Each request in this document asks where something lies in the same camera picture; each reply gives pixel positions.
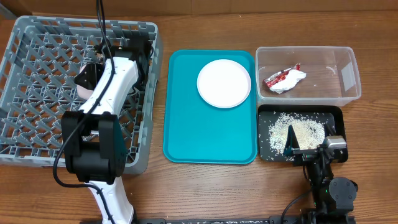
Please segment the white tissue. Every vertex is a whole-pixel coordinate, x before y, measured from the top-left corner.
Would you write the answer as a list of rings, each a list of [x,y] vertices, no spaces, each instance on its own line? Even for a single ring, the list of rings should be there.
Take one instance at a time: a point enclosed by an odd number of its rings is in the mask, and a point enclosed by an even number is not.
[[[283,78],[281,78],[275,84],[272,84],[269,89],[273,92],[281,94],[284,91],[289,91],[290,89],[292,89],[300,80],[304,79],[306,76],[307,74],[301,72],[300,70],[291,69]]]

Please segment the red snack wrapper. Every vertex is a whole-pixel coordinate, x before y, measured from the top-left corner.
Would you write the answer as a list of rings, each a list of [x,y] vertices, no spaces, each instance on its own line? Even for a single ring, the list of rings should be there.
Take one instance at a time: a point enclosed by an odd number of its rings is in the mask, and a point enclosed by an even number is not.
[[[267,87],[271,88],[273,85],[275,85],[276,83],[284,80],[287,76],[287,74],[291,71],[291,70],[300,70],[300,64],[297,63],[292,67],[286,68],[284,70],[281,70],[273,75],[271,75],[269,78],[264,79],[262,82],[263,84],[265,84]]]

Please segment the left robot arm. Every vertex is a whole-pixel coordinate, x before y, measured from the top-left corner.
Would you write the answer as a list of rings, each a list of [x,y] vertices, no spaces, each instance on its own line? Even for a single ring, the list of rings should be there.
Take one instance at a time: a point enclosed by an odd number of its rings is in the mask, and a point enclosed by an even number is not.
[[[95,46],[103,63],[89,63],[75,78],[86,101],[61,118],[67,171],[76,175],[75,188],[88,188],[102,214],[102,223],[136,223],[122,174],[127,159],[119,115],[127,96],[142,90],[153,53],[148,35],[132,35],[126,46],[105,40]]]

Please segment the white rice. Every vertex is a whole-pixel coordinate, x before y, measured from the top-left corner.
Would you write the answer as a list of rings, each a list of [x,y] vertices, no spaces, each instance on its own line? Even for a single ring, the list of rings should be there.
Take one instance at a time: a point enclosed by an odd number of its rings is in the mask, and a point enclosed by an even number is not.
[[[300,149],[315,149],[325,137],[323,123],[308,113],[263,111],[259,113],[259,155],[265,161],[289,161],[283,156],[288,128],[293,127]]]

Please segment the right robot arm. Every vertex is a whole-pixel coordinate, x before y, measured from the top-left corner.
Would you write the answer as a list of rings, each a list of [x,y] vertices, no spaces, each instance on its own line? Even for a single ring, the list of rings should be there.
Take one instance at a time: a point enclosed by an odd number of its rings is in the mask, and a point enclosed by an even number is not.
[[[314,208],[302,211],[293,223],[354,223],[354,217],[349,212],[354,210],[354,200],[358,185],[345,177],[335,177],[331,164],[343,163],[348,159],[347,143],[343,136],[338,136],[325,125],[326,136],[315,149],[301,149],[293,126],[289,126],[287,141],[283,155],[293,158],[293,165],[303,168],[305,178],[310,183],[310,189],[293,199],[280,216],[280,222],[285,222],[289,208],[300,199],[311,194]]]

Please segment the large white plate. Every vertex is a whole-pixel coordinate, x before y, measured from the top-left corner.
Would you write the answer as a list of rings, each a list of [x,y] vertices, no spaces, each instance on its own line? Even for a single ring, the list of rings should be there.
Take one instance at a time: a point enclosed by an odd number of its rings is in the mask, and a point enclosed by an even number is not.
[[[202,99],[211,106],[234,108],[249,96],[251,78],[240,63],[218,59],[209,62],[200,70],[197,90]]]

